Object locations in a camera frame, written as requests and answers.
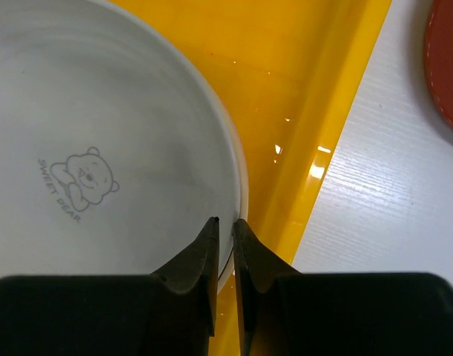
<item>bear face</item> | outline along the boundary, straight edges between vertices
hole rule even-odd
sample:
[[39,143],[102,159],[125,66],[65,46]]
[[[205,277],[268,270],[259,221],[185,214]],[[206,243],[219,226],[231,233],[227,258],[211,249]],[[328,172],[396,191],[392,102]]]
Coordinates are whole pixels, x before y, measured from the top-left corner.
[[106,194],[119,190],[109,165],[95,147],[81,156],[69,156],[65,163],[52,164],[50,172],[77,211],[85,210],[89,204],[99,204]]

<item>bear drawing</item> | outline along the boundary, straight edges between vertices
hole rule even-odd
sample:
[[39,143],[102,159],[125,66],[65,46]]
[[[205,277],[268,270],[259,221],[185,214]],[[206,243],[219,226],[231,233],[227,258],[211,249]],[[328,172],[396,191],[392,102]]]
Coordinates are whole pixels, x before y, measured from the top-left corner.
[[77,211],[86,210],[90,204],[99,204],[106,194],[119,190],[109,165],[96,147],[90,147],[81,156],[69,156],[66,162],[53,163],[50,172],[65,189]]

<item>tray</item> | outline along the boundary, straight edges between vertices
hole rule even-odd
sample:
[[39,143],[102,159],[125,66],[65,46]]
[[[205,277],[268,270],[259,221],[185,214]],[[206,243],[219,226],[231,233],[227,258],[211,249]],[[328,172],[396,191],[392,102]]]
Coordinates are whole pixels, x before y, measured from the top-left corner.
[[[200,70],[239,131],[248,222],[291,263],[391,0],[114,0]],[[210,355],[238,355],[234,279]]]

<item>plate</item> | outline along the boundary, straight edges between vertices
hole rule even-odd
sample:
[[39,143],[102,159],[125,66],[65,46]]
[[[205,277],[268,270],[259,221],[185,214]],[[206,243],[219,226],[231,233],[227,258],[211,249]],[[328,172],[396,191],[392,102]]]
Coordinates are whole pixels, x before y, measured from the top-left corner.
[[140,20],[0,0],[0,277],[150,273],[210,216],[222,271],[247,210],[241,155],[204,79]]

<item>tabletop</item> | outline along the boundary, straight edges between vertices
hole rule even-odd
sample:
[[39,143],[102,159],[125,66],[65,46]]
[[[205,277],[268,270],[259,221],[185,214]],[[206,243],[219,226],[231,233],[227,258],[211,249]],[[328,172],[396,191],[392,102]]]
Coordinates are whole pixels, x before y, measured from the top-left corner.
[[423,75],[431,0],[394,0],[297,251],[300,271],[428,271],[453,285],[453,131]]

